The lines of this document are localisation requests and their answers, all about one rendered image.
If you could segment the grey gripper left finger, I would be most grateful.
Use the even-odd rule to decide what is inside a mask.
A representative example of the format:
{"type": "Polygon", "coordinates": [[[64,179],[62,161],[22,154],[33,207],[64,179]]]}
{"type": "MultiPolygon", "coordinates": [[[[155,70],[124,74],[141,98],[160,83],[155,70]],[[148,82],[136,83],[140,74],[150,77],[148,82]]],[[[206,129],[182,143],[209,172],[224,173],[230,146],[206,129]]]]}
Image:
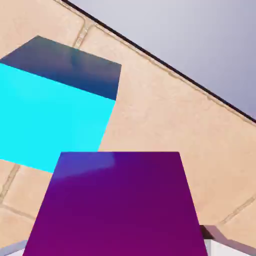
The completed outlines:
{"type": "Polygon", "coordinates": [[[26,245],[27,240],[23,240],[0,248],[0,256],[23,256],[26,245]]]}

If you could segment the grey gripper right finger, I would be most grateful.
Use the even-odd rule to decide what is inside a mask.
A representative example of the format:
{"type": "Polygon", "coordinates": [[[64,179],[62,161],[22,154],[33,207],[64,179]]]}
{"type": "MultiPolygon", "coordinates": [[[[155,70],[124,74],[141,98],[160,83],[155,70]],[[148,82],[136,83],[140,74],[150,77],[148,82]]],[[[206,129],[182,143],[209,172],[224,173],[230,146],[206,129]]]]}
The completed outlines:
{"type": "Polygon", "coordinates": [[[256,256],[256,248],[226,238],[214,225],[200,225],[208,256],[256,256]]]}

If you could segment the small purple cube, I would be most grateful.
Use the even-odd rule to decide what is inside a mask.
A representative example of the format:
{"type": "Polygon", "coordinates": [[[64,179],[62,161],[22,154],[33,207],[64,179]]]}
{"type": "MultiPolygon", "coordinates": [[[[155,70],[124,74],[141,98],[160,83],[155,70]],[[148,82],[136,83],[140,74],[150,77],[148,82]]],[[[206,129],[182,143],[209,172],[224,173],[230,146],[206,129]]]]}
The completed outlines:
{"type": "Polygon", "coordinates": [[[178,152],[63,152],[23,256],[208,256],[178,152]]]}

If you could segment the large cyan box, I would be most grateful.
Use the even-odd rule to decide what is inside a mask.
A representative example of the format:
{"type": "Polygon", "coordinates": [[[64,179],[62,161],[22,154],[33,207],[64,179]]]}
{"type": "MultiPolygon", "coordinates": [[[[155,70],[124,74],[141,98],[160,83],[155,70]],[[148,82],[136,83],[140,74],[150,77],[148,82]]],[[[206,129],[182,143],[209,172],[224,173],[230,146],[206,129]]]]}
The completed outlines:
{"type": "Polygon", "coordinates": [[[41,36],[0,58],[0,159],[52,173],[62,152],[96,152],[121,69],[41,36]]]}

